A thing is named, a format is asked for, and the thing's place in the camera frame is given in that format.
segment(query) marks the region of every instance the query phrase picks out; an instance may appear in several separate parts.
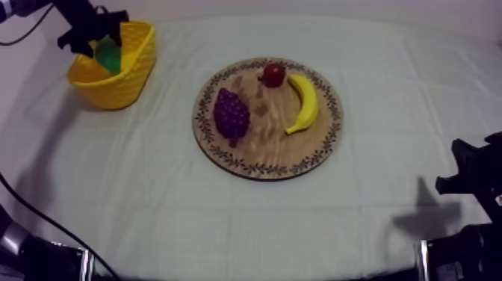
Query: purple grapes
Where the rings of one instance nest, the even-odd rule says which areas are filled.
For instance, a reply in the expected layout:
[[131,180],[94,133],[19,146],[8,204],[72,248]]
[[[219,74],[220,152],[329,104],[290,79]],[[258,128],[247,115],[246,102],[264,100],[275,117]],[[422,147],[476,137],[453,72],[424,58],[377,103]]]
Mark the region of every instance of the purple grapes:
[[221,88],[213,110],[214,122],[218,132],[236,147],[250,126],[250,111],[236,93]]

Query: tablecloth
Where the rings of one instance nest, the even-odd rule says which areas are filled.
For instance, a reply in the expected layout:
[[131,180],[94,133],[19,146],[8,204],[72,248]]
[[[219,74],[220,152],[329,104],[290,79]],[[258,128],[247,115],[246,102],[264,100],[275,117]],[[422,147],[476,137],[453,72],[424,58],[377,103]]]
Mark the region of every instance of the tablecloth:
[[[48,46],[0,137],[0,170],[121,274],[160,280],[321,280],[414,263],[413,243],[487,221],[470,196],[440,197],[450,143],[502,130],[502,53],[490,42],[376,22],[228,16],[156,22],[142,96],[100,111]],[[280,57],[326,77],[344,109],[339,145],[282,182],[233,176],[200,151],[193,102],[218,70]],[[44,238],[75,245],[2,191]]]

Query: wooden plate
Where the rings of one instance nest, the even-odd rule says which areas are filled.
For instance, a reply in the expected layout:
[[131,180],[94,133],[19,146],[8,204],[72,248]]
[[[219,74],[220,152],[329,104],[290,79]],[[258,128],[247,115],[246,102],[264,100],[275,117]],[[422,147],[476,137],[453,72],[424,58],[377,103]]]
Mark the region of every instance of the wooden plate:
[[[266,65],[278,63],[286,75],[300,74],[315,87],[319,114],[303,132],[286,135],[300,112],[296,91],[285,82],[267,88],[258,77]],[[250,110],[250,127],[236,147],[230,147],[213,120],[220,88],[237,93]],[[314,70],[281,58],[253,58],[219,71],[202,87],[193,108],[193,133],[202,151],[224,170],[248,179],[289,179],[323,163],[340,138],[342,108],[335,89]]]

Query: woven plastic basket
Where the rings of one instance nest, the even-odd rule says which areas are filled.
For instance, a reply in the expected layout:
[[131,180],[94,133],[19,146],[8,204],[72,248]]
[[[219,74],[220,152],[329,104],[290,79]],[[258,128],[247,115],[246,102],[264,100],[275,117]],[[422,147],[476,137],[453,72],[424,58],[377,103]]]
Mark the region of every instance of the woven plastic basket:
[[68,81],[99,108],[120,109],[134,103],[157,59],[153,25],[124,22],[120,35],[120,74],[111,75],[95,59],[84,55],[78,55],[68,71]]

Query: plastic banana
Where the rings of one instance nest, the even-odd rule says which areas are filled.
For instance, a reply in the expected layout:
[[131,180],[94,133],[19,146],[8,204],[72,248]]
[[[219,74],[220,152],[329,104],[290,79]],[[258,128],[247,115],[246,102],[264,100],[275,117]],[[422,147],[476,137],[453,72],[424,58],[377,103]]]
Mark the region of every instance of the plastic banana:
[[288,82],[297,89],[302,99],[302,108],[298,114],[297,121],[286,129],[286,134],[291,135],[312,125],[319,112],[319,104],[317,103],[317,94],[315,93],[314,86],[306,77],[291,74],[288,76]]

